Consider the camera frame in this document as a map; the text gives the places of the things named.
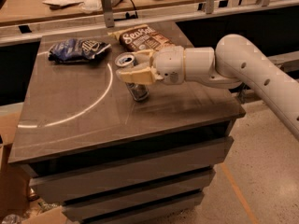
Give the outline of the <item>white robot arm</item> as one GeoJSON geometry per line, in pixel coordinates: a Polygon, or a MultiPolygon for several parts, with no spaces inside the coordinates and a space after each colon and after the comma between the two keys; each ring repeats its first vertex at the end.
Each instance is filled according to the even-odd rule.
{"type": "Polygon", "coordinates": [[[224,36],[214,49],[171,46],[159,51],[140,50],[135,58],[138,65],[117,71],[121,81],[142,85],[194,81],[222,89],[244,83],[299,139],[299,82],[241,35],[224,36]]]}

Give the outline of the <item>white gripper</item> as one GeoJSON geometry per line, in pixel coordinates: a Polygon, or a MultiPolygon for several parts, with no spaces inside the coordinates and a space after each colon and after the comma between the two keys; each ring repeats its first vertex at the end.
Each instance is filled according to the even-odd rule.
{"type": "Polygon", "coordinates": [[[156,81],[166,85],[181,84],[184,81],[184,48],[166,47],[154,53],[152,49],[129,52],[125,63],[125,68],[129,69],[119,69],[117,77],[125,83],[141,85],[151,85],[156,81]],[[135,70],[133,67],[145,68],[135,70]]]}

